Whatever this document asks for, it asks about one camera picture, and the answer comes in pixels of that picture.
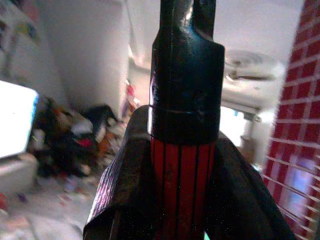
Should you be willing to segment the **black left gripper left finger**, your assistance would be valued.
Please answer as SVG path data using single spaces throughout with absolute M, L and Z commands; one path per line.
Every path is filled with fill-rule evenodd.
M 155 178 L 148 107 L 137 108 L 119 151 L 104 170 L 83 228 L 85 240 L 108 240 L 116 223 L 117 240 L 151 240 L 155 235 Z

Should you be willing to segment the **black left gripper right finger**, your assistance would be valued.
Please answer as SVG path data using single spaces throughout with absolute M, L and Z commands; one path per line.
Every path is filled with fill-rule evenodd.
M 294 240 L 260 174 L 222 132 L 209 182 L 205 232 L 211 240 Z

